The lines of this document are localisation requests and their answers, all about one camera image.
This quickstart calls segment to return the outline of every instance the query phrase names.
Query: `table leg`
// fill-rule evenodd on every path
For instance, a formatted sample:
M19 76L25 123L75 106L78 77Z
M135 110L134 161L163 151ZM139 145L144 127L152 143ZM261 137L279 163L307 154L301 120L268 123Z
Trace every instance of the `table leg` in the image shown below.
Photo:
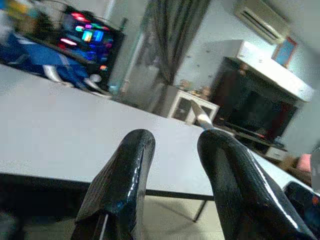
M196 222L198 221L198 219L199 219L200 215L202 214L202 212L203 212L203 210L204 210L207 202L208 202L207 200L202 201L201 206L200 206L200 208L198 209L198 211L196 212L196 215L195 215L195 217L194 217L194 219L193 219L193 222L194 222L194 223L196 223Z

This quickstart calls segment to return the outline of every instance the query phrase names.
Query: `black glossy object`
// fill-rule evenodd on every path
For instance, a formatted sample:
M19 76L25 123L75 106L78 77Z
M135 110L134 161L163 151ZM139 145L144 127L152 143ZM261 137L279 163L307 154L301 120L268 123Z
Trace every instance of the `black glossy object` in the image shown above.
M198 140L226 240L315 240L284 192L250 150L220 130Z
M284 193L309 229L320 239L320 197L294 181L285 187Z
M142 239L146 183L154 152L155 139L149 131L138 129L125 136L92 181L71 239Z

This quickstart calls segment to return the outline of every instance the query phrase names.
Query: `picture frame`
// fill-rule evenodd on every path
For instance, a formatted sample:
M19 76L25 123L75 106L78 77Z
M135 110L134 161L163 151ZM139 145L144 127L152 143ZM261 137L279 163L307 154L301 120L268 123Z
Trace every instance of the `picture frame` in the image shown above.
M275 49L272 59L281 66L288 68L297 46L298 43L296 41L291 37L287 37L286 40Z

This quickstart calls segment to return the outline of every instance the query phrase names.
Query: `ceiling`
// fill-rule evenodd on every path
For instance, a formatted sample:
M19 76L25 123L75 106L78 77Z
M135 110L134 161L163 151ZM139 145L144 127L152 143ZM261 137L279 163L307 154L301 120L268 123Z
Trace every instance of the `ceiling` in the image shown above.
M264 0L306 45L320 53L320 0Z

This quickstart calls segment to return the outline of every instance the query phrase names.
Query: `pink object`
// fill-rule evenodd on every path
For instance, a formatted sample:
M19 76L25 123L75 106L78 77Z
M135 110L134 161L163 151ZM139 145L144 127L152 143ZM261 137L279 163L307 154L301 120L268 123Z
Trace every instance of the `pink object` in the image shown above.
M302 154L296 168L301 171L311 173L310 158L311 154Z

